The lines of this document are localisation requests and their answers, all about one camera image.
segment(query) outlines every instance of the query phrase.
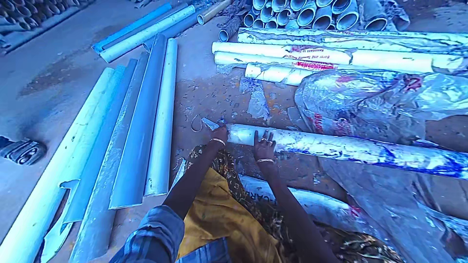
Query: torn plastic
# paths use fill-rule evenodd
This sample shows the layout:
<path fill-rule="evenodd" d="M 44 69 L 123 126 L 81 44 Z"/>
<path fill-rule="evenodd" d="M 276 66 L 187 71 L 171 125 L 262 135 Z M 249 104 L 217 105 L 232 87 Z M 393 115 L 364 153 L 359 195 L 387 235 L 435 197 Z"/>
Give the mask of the torn plastic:
<path fill-rule="evenodd" d="M 327 70 L 302 81 L 294 100 L 309 132 L 410 145 L 425 120 L 468 114 L 468 79 L 440 73 Z"/>
<path fill-rule="evenodd" d="M 239 90 L 243 94 L 250 92 L 247 113 L 253 118 L 263 118 L 264 121 L 271 118 L 261 80 L 242 77 Z"/>

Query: bracelet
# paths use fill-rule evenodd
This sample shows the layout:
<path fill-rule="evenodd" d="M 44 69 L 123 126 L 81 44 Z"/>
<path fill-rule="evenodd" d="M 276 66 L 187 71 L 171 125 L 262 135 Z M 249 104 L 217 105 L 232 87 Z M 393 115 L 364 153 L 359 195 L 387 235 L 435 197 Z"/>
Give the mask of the bracelet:
<path fill-rule="evenodd" d="M 212 138 L 211 141 L 218 141 L 218 142 L 222 143 L 224 146 L 226 146 L 226 143 L 225 143 L 223 140 L 221 140 L 221 139 Z"/>
<path fill-rule="evenodd" d="M 262 161 L 270 161 L 270 162 L 275 162 L 272 159 L 258 159 L 257 162 L 262 162 Z"/>

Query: yellow cloth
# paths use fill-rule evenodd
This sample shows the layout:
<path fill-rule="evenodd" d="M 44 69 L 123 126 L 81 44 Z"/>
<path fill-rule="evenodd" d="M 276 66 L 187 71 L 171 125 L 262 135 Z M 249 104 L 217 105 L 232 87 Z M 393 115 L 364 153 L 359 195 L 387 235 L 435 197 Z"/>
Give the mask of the yellow cloth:
<path fill-rule="evenodd" d="M 226 237 L 234 263 L 281 263 L 279 242 L 229 192 L 227 180 L 210 168 L 189 213 L 177 258 Z"/>

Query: concrete floor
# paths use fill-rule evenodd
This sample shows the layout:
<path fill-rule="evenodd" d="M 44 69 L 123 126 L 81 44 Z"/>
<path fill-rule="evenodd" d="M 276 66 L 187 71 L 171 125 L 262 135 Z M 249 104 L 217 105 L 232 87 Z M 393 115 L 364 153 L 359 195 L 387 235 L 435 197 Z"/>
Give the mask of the concrete floor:
<path fill-rule="evenodd" d="M 103 69 L 126 65 L 128 59 L 137 58 L 142 51 L 142 48 L 137 48 L 107 64 L 91 50 L 91 44 L 160 4 L 153 2 L 145 8 L 134 9 L 132 3 L 126 0 L 99 0 L 0 58 L 0 134 L 11 139 L 27 137 L 39 140 L 49 148 L 47 156 L 31 167 L 20 167 L 0 160 L 0 239 L 7 234 Z M 447 6 L 444 0 L 428 1 L 430 7 L 421 5 L 418 0 L 408 0 L 402 4 L 412 18 L 411 31 L 468 32 L 468 7 L 465 4 L 452 3 Z M 211 43 L 218 39 L 216 24 L 223 21 L 223 17 L 214 18 L 177 38 L 173 167 L 177 158 L 187 157 L 190 149 L 209 139 L 207 129 L 197 133 L 191 130 L 191 122 L 197 115 L 212 120 L 223 117 L 230 123 L 266 126 L 263 120 L 252 119 L 246 113 L 250 96 L 239 92 L 243 71 L 235 69 L 227 76 L 216 74 Z M 295 88 L 278 88 L 267 82 L 263 87 L 273 115 L 269 126 L 283 129 L 291 126 L 285 110 L 294 106 Z M 454 116 L 429 122 L 427 137 L 443 146 L 468 152 L 467 120 L 466 116 Z M 193 128 L 200 128 L 198 117 Z M 253 156 L 250 147 L 229 145 L 228 150 L 236 157 L 239 170 L 247 175 L 258 174 L 255 166 L 251 165 Z M 323 192 L 346 201 L 345 192 L 333 180 L 324 177 L 319 185 L 314 184 L 314 176 L 320 175 L 316 158 L 286 154 L 279 163 L 283 170 L 290 168 L 290 171 L 295 171 L 281 175 L 290 186 Z M 442 177 L 435 178 L 435 181 L 437 187 L 434 194 L 443 211 L 468 219 L 465 191 L 468 187 L 464 182 Z M 156 202 L 146 198 L 142 206 L 119 210 L 109 252 L 95 262 L 108 261 Z M 68 260 L 78 228 L 78 224 L 75 224 L 65 245 L 51 262 Z"/>

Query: person's right hand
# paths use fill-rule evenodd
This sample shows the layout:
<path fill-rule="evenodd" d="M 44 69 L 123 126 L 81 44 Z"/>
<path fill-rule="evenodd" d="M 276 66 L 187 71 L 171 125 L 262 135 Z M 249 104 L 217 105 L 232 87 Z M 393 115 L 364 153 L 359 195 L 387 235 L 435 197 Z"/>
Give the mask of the person's right hand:
<path fill-rule="evenodd" d="M 275 146 L 276 141 L 273 140 L 273 133 L 270 132 L 268 136 L 268 130 L 263 134 L 262 139 L 258 140 L 258 131 L 254 134 L 254 158 L 255 161 L 260 159 L 275 159 Z"/>

